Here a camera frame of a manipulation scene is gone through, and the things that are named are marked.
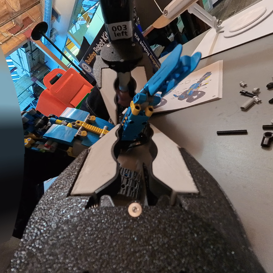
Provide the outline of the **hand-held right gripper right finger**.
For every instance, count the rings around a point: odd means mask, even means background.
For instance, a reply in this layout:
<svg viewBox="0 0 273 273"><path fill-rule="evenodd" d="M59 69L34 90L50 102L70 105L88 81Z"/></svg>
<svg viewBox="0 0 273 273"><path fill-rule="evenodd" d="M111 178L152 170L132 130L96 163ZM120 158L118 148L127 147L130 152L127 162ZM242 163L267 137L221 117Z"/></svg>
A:
<svg viewBox="0 0 273 273"><path fill-rule="evenodd" d="M181 148L154 125L150 125L152 135L150 140L150 154L152 156L150 174L159 184L155 195L170 197L170 205L175 205L179 194L199 194L199 190L185 163Z"/></svg>

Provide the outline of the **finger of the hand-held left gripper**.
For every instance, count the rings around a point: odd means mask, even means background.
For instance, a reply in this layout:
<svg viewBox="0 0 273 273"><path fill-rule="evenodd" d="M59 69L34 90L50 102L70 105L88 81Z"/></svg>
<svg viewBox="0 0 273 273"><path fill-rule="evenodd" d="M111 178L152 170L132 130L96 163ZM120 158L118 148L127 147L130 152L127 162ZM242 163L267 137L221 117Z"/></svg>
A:
<svg viewBox="0 0 273 273"><path fill-rule="evenodd" d="M101 70L101 95L104 104L107 108L108 114L114 125L118 124L117 102L115 81L117 79L117 72L110 68L103 68Z"/></svg>
<svg viewBox="0 0 273 273"><path fill-rule="evenodd" d="M129 95L135 95L139 93L146 83L146 73L143 66L136 67L131 70L129 78Z"/></svg>

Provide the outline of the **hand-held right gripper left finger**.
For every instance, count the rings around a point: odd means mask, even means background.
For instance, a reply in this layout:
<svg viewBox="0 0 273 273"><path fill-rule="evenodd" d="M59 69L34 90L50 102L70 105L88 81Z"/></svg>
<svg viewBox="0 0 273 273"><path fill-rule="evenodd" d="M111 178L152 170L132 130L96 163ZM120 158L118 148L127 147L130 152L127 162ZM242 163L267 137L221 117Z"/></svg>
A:
<svg viewBox="0 0 273 273"><path fill-rule="evenodd" d="M119 163L114 155L114 147L119 141L120 128L121 124L116 125L90 147L71 196L98 194L117 179Z"/></svg>

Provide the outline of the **blue brick robot arm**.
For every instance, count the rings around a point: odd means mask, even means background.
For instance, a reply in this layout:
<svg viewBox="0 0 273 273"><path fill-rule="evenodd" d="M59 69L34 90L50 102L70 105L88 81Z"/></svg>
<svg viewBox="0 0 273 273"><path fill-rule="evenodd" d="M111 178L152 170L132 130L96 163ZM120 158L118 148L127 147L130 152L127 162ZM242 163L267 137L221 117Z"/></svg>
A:
<svg viewBox="0 0 273 273"><path fill-rule="evenodd" d="M148 124L158 105L169 91L193 72L201 59L201 52L192 56L181 55L179 44L161 64L160 69L148 80L143 89L135 94L122 121L122 141L134 141Z"/></svg>

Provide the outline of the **grey desk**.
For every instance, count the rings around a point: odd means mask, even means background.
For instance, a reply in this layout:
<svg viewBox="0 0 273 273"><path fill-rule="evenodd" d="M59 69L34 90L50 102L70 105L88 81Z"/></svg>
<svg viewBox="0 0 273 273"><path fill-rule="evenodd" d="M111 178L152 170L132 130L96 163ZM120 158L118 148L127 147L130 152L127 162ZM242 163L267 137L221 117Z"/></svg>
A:
<svg viewBox="0 0 273 273"><path fill-rule="evenodd" d="M272 147L260 146L272 119L272 35L201 61L223 60L223 98L172 113L152 125L182 146L201 196L179 196L178 208L144 213L144 245L122 238L113 272L272 272ZM261 104L240 106L239 82L259 87ZM247 135L217 131L247 130Z"/></svg>

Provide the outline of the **green plastic bin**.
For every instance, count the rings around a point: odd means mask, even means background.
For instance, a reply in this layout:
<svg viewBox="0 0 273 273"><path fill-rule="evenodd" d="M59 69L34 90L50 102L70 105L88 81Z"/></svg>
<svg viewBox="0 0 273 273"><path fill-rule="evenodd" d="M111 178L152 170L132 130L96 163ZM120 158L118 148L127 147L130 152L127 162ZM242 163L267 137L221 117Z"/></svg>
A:
<svg viewBox="0 0 273 273"><path fill-rule="evenodd" d="M90 90L89 93L87 93L83 99L77 104L77 106L75 106L75 109L80 109L82 104L86 101L86 99L88 98L89 94L92 92L93 89Z"/></svg>

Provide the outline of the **dark blue robot kit box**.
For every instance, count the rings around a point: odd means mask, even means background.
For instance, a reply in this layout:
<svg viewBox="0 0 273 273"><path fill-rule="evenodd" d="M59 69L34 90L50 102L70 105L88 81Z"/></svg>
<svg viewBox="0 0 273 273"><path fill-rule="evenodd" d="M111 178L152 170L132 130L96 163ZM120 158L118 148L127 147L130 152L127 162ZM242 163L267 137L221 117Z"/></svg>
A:
<svg viewBox="0 0 273 273"><path fill-rule="evenodd" d="M97 55L100 54L102 47L105 44L109 43L105 25L101 26L100 30L97 32L97 35L94 37L94 39L91 40L93 41L90 43L90 46L88 48L83 44L81 46L80 50L84 52L84 55L81 58L79 66L85 71L85 73L87 73L87 76L89 78L94 78L93 67L95 63L95 58ZM149 57L149 61L153 68L153 73L156 73L161 66L159 59L155 55L137 26L135 26L134 28L133 43L138 45L138 48L141 48L142 52Z"/></svg>

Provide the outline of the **large blue brick robot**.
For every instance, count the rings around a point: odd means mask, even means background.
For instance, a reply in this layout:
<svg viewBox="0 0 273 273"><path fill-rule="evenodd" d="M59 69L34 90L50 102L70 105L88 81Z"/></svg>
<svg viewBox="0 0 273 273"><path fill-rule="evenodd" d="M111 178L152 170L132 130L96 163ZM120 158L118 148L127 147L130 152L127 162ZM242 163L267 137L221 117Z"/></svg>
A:
<svg viewBox="0 0 273 273"><path fill-rule="evenodd" d="M34 108L21 112L25 148L54 153L57 149L76 158L106 135L114 124L86 111L67 107L57 117L43 115Z"/></svg>

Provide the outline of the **printed instruction booklet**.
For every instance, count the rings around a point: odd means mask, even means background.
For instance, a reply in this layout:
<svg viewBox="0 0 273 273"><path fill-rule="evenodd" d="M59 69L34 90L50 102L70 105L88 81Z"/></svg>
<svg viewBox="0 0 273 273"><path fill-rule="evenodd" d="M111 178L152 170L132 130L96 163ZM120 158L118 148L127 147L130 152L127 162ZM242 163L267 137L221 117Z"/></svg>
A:
<svg viewBox="0 0 273 273"><path fill-rule="evenodd" d="M192 72L154 107L154 113L170 112L217 101L223 97L223 61Z"/></svg>

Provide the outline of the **long black brick axle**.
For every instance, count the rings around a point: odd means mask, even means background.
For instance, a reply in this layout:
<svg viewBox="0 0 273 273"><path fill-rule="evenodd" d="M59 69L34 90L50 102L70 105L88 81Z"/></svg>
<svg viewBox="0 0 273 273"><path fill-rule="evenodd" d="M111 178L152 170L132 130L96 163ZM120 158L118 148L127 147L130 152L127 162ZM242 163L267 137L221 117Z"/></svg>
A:
<svg viewBox="0 0 273 273"><path fill-rule="evenodd" d="M247 130L217 131L217 135L247 135Z"/></svg>

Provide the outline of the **black round-base pole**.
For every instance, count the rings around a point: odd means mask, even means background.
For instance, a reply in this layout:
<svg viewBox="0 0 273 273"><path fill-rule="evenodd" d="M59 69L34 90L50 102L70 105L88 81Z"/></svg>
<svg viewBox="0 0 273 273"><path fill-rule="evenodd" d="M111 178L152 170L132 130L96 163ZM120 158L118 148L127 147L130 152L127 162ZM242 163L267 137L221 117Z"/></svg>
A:
<svg viewBox="0 0 273 273"><path fill-rule="evenodd" d="M38 23L34 29L31 32L31 38L34 41L40 40L42 37L44 37L80 74L83 76L87 81L88 77L85 75L85 73L80 70L80 68L75 65L54 43L53 41L46 36L46 32L48 30L48 24L46 22L40 22Z"/></svg>

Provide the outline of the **white balance stand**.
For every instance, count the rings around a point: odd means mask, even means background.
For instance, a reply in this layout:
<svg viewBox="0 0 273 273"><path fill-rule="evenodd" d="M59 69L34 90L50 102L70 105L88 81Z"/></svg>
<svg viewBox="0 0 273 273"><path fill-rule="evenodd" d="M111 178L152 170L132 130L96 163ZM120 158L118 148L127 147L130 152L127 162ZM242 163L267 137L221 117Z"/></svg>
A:
<svg viewBox="0 0 273 273"><path fill-rule="evenodd" d="M197 1L173 0L159 6L162 15L152 26L161 28L187 10L211 27L199 45L193 51L202 54L202 58L243 45L273 32L273 1L263 0L224 20L205 11Z"/></svg>

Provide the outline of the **pile of small brick parts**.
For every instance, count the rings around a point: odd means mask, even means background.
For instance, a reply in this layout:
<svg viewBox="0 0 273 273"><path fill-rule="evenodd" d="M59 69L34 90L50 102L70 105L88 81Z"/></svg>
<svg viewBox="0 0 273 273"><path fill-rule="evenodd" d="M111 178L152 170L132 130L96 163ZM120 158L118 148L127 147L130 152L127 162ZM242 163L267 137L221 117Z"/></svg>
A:
<svg viewBox="0 0 273 273"><path fill-rule="evenodd" d="M239 92L240 95L248 97L248 100L240 106L241 111L247 111L253 105L261 104L261 99L259 98L261 90L259 87L255 87L251 92L249 92L246 90L248 85L245 81L240 81L239 85L243 88L243 90ZM264 130L264 133L262 136L261 147L269 148L272 145L273 139L273 121L271 120L271 124L269 125L262 125L262 129Z"/></svg>

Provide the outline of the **dark grey brick frame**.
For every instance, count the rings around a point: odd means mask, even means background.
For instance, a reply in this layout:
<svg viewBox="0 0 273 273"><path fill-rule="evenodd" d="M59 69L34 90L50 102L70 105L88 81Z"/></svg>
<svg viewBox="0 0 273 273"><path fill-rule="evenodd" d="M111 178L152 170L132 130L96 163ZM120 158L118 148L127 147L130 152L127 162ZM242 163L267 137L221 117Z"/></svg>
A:
<svg viewBox="0 0 273 273"><path fill-rule="evenodd" d="M121 188L118 196L137 200L141 189L141 174L131 169L120 167Z"/></svg>

